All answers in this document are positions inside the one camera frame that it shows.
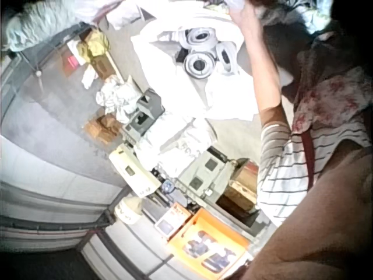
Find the orange box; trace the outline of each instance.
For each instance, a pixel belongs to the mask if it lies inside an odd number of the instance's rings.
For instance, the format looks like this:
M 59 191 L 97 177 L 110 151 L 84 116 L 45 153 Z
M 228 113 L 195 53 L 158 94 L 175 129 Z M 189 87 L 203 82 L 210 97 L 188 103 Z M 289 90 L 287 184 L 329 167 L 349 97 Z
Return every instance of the orange box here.
M 221 279 L 249 241 L 201 208 L 168 242 L 171 253 L 207 279 Z

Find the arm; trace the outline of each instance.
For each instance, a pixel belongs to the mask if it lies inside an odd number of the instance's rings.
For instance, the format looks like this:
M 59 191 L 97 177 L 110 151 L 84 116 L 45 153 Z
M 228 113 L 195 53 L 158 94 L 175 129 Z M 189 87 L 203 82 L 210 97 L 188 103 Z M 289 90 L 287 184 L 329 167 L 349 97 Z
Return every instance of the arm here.
M 242 278 L 343 279 L 371 248 L 372 148 L 358 150 L 320 177 L 276 230 Z
M 243 10 L 231 10 L 232 20 L 240 27 L 251 60 L 254 91 L 262 126 L 280 121 L 287 123 L 281 104 L 279 73 L 263 40 L 263 27 L 254 7 L 246 2 Z

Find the red object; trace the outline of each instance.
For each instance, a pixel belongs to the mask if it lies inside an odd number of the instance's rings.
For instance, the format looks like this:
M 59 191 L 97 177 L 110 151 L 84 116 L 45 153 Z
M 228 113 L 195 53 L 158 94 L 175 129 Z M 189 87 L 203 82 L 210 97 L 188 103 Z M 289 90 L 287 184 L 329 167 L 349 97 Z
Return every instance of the red object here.
M 76 69 L 79 66 L 79 61 L 73 55 L 68 57 L 68 62 L 73 69 Z
M 301 134 L 302 143 L 304 147 L 305 163 L 307 165 L 308 173 L 308 188 L 309 191 L 314 185 L 314 172 L 315 172 L 315 149 L 314 142 L 311 137 L 310 130 L 306 130 Z

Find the light blue fabric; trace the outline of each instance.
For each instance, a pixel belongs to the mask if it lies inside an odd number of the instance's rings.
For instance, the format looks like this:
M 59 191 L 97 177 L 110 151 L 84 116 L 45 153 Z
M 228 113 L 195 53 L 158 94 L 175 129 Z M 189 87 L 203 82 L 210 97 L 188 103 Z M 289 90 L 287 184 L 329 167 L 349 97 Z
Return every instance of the light blue fabric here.
M 73 12 L 73 0 L 46 0 L 28 3 L 5 28 L 5 49 L 22 51 L 79 23 Z

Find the plastic bag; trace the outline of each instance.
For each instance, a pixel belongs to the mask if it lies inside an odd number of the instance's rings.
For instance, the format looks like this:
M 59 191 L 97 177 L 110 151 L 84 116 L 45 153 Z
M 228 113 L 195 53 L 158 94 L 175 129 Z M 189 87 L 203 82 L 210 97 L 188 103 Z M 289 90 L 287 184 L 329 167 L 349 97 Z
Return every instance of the plastic bag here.
M 136 144 L 135 152 L 145 169 L 159 166 L 175 178 L 216 140 L 206 120 L 165 112 Z

